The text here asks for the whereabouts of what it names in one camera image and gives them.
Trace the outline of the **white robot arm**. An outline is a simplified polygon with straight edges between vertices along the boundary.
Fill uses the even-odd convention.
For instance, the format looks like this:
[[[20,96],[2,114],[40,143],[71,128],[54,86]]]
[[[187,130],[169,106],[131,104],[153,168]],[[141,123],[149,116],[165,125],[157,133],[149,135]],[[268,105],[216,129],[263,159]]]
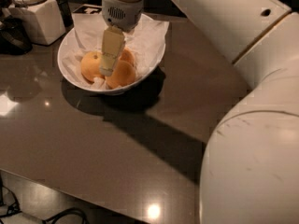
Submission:
[[[299,224],[299,16],[279,0],[171,0],[251,91],[214,129],[195,217],[165,224]]]

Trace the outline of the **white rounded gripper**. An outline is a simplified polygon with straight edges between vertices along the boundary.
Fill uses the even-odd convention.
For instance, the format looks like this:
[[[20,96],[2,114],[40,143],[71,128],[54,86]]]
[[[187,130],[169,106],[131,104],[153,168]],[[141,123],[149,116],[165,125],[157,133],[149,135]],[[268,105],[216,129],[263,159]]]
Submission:
[[[102,16],[109,26],[103,33],[100,72],[106,77],[113,74],[114,67],[124,49],[123,32],[132,31],[138,24],[143,10],[143,0],[102,0]]]

